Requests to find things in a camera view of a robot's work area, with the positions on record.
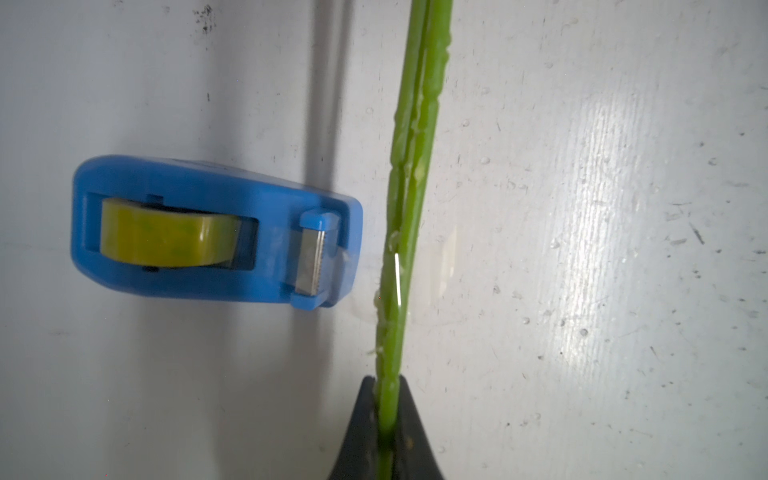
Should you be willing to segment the blue tape dispenser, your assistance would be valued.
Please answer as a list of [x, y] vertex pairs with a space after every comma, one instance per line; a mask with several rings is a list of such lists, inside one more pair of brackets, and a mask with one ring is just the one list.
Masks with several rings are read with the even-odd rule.
[[136, 295], [328, 308], [362, 231], [352, 197], [210, 162], [105, 155], [73, 177], [75, 266]]

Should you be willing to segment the pink flower bouquet green stems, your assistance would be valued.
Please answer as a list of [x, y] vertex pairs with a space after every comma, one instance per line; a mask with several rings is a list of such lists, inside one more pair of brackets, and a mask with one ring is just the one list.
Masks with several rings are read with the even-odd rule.
[[375, 301], [377, 440], [376, 476], [395, 469], [397, 401], [405, 325], [421, 214], [451, 43], [450, 1], [411, 4], [390, 155], [386, 238]]

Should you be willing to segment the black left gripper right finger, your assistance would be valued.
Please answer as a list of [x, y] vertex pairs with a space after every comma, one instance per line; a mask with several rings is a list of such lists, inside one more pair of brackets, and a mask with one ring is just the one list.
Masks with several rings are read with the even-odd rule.
[[443, 480], [408, 382], [404, 376], [399, 380], [392, 479]]

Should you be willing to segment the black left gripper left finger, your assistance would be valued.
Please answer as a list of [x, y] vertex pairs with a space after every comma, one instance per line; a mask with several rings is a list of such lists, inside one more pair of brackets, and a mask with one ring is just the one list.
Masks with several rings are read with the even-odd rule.
[[378, 465], [375, 378], [365, 376], [329, 480], [374, 480]]

